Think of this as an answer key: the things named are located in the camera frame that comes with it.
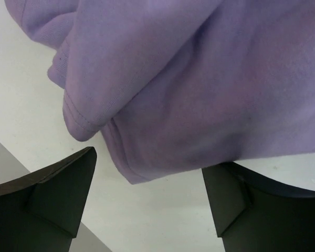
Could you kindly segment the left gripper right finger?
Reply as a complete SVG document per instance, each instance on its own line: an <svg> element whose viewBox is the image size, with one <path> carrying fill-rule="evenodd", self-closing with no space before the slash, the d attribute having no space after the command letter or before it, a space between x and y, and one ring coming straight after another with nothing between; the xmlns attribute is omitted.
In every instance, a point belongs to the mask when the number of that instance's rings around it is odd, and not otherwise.
<svg viewBox="0 0 315 252"><path fill-rule="evenodd" d="M216 233L230 252L315 252L315 191L236 163L202 170Z"/></svg>

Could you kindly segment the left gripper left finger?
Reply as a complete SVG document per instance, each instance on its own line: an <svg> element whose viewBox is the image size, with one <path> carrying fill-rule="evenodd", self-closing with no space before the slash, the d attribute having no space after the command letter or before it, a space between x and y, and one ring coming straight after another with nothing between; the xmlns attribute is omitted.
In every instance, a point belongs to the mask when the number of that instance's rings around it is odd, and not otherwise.
<svg viewBox="0 0 315 252"><path fill-rule="evenodd" d="M87 147L0 184L0 251L69 251L96 162L95 148Z"/></svg>

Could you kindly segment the lavender t shirt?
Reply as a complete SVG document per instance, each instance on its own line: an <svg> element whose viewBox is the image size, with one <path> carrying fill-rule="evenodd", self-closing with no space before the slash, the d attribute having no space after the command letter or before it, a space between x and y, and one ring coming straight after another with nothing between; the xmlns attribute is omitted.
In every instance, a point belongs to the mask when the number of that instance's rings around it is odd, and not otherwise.
<svg viewBox="0 0 315 252"><path fill-rule="evenodd" d="M315 152L315 1L6 1L70 135L139 184Z"/></svg>

